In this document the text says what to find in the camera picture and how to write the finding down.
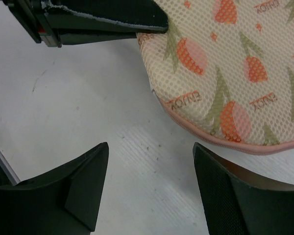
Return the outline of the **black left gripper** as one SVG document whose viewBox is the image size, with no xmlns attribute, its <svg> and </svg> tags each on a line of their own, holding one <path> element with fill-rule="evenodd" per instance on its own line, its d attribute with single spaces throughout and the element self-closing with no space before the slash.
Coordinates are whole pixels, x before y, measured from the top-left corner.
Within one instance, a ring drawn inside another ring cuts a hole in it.
<svg viewBox="0 0 294 235">
<path fill-rule="evenodd" d="M 161 26 L 130 28 L 129 31 L 52 28 L 47 21 L 45 0 L 6 0 L 4 4 L 34 42 L 43 42 L 48 47 L 132 39 L 136 38 L 138 33 L 162 33 Z"/>
</svg>

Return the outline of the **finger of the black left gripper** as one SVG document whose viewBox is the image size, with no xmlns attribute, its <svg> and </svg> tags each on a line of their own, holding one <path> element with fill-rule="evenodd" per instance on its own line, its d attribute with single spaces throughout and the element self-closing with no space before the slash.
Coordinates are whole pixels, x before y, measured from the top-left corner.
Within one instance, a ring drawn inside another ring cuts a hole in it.
<svg viewBox="0 0 294 235">
<path fill-rule="evenodd" d="M 43 0 L 41 7 L 57 29 L 163 33 L 169 27 L 153 0 Z"/>
</svg>

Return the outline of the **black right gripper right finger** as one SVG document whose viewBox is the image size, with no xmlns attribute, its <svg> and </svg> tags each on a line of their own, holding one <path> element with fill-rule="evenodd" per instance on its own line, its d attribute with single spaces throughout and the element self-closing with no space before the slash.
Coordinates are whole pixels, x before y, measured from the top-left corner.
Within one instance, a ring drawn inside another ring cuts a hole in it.
<svg viewBox="0 0 294 235">
<path fill-rule="evenodd" d="M 294 235 L 294 185 L 254 173 L 198 142 L 193 156 L 209 234 Z"/>
</svg>

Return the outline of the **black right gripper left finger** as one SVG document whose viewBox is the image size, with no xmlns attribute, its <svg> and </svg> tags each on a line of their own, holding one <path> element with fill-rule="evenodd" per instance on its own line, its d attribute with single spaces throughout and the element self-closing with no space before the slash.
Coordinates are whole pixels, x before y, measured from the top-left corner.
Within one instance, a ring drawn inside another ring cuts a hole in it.
<svg viewBox="0 0 294 235">
<path fill-rule="evenodd" d="M 96 229 L 108 166 L 102 142 L 13 185 L 0 166 L 0 235 L 88 235 Z"/>
</svg>

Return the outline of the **floral mesh laundry bag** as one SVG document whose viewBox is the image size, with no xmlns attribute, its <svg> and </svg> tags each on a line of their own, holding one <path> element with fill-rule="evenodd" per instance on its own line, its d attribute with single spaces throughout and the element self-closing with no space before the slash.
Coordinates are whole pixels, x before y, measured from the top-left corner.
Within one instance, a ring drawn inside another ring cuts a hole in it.
<svg viewBox="0 0 294 235">
<path fill-rule="evenodd" d="M 151 91 L 179 125 L 254 155 L 294 148 L 294 0 L 160 0 L 137 35 Z"/>
</svg>

